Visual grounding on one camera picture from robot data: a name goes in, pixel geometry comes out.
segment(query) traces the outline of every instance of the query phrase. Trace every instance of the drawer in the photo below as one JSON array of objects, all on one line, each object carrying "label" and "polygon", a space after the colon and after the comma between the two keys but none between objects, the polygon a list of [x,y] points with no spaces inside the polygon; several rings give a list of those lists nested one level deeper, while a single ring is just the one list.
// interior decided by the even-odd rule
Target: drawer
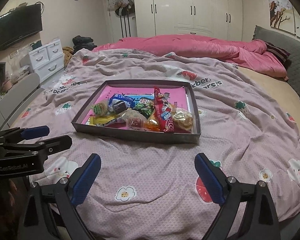
[{"label": "drawer", "polygon": [[30,52],[29,57],[32,69],[38,68],[49,61],[46,48],[36,50],[35,52]]},{"label": "drawer", "polygon": [[197,29],[187,29],[187,28],[174,28],[175,34],[192,34],[211,37],[212,33],[209,31],[197,30]]},{"label": "drawer", "polygon": [[55,43],[48,45],[47,52],[50,60],[60,56],[63,53],[61,42],[57,41]]},{"label": "drawer", "polygon": [[39,68],[36,68],[34,72],[36,72],[40,77],[40,83],[45,81],[48,77],[59,71],[63,68],[63,55],[51,63],[41,66]]}]

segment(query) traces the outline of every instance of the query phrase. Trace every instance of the gray cardboard tray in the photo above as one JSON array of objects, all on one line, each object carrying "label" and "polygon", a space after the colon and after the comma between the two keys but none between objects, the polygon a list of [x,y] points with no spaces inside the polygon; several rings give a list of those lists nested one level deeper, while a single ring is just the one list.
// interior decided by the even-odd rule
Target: gray cardboard tray
[{"label": "gray cardboard tray", "polygon": [[[106,86],[111,87],[135,87],[135,88],[180,88],[184,87],[189,98],[190,112],[194,116],[194,125],[192,133],[163,133],[139,130],[121,130],[110,127],[97,127],[82,124],[83,119],[87,116],[91,109],[91,104],[100,96]],[[77,132],[93,134],[98,136],[106,136],[118,138],[128,141],[141,141],[163,144],[197,144],[201,135],[200,119],[198,113],[197,102],[194,97],[191,84],[188,82],[169,81],[169,80],[107,80],[92,94],[83,107],[72,120],[72,125]]]}]

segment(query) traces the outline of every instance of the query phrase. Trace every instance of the black clothing pile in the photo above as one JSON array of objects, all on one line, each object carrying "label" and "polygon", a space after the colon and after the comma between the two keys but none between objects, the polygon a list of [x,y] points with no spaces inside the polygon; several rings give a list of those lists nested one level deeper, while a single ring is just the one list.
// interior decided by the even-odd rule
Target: black clothing pile
[{"label": "black clothing pile", "polygon": [[93,50],[97,45],[93,43],[93,39],[90,37],[81,37],[81,36],[76,36],[72,39],[72,42],[74,44],[73,49],[75,54],[77,51],[80,49],[88,49],[88,50]]}]

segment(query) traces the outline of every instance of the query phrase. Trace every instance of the television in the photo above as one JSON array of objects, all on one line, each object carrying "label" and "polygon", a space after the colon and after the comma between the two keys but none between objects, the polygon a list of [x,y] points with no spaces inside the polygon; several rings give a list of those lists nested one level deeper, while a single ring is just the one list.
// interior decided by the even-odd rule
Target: television
[{"label": "television", "polygon": [[41,5],[16,8],[0,16],[0,51],[42,31]]}]

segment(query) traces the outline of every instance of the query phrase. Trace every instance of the power outlet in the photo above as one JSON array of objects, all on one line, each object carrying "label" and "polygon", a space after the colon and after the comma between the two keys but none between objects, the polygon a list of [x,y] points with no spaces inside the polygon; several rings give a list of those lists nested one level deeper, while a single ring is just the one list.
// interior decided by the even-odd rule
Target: power outlet
[{"label": "power outlet", "polygon": [[16,51],[10,53],[10,58],[13,59],[16,55],[18,55],[19,50],[17,49]]}]

